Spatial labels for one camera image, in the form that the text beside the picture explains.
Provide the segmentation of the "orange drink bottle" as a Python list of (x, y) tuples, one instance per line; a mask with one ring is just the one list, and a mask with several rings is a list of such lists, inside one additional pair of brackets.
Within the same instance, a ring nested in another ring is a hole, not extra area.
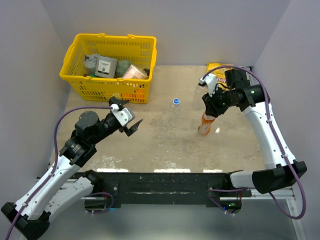
[(211, 131), (211, 126), (215, 119), (215, 117), (206, 115), (206, 113), (204, 112), (201, 117), (201, 123), (197, 129), (198, 133), (202, 136), (208, 135)]

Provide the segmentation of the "blue bottle cap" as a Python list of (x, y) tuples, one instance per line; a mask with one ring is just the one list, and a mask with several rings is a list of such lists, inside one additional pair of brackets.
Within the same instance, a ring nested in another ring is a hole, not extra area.
[(175, 98), (173, 101), (174, 105), (179, 105), (180, 104), (180, 100), (178, 98)]

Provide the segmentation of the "clear bottle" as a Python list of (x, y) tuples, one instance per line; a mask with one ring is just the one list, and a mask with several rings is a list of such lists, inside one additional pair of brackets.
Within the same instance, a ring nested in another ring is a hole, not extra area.
[(169, 124), (172, 127), (176, 127), (179, 123), (181, 106), (180, 104), (172, 103), (170, 106)]

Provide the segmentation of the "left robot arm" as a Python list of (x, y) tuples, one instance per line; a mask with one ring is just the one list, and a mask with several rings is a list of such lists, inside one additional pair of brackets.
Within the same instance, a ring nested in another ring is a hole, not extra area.
[(53, 134), (54, 163), (23, 197), (16, 202), (7, 202), (1, 208), (11, 223), (5, 239), (8, 240), (13, 229), (17, 229), (26, 239), (37, 240), (64, 209), (82, 197), (99, 196), (103, 192), (104, 184), (94, 171), (76, 180), (73, 187), (65, 191), (60, 189), (97, 152), (97, 143), (116, 131), (131, 136), (138, 130), (140, 121), (128, 127), (135, 119), (135, 114), (125, 107), (127, 103), (128, 99), (111, 97), (106, 106), (109, 112), (104, 119), (100, 119), (94, 111), (96, 106), (84, 106), (84, 112), (62, 149), (58, 149), (57, 144), (58, 128), (62, 121), (58, 119)]

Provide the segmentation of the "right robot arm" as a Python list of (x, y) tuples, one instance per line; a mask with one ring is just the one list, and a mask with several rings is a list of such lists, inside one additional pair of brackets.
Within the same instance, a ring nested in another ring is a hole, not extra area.
[(236, 171), (229, 175), (230, 180), (223, 183), (222, 189), (230, 197), (241, 188), (266, 194), (290, 187), (307, 171), (305, 162), (296, 160), (281, 134), (267, 90), (261, 83), (252, 85), (250, 73), (243, 67), (231, 67), (225, 71), (226, 88), (219, 85), (212, 70), (198, 82), (207, 88), (202, 97), (205, 114), (217, 118), (229, 108), (238, 107), (250, 122), (263, 153), (264, 170)]

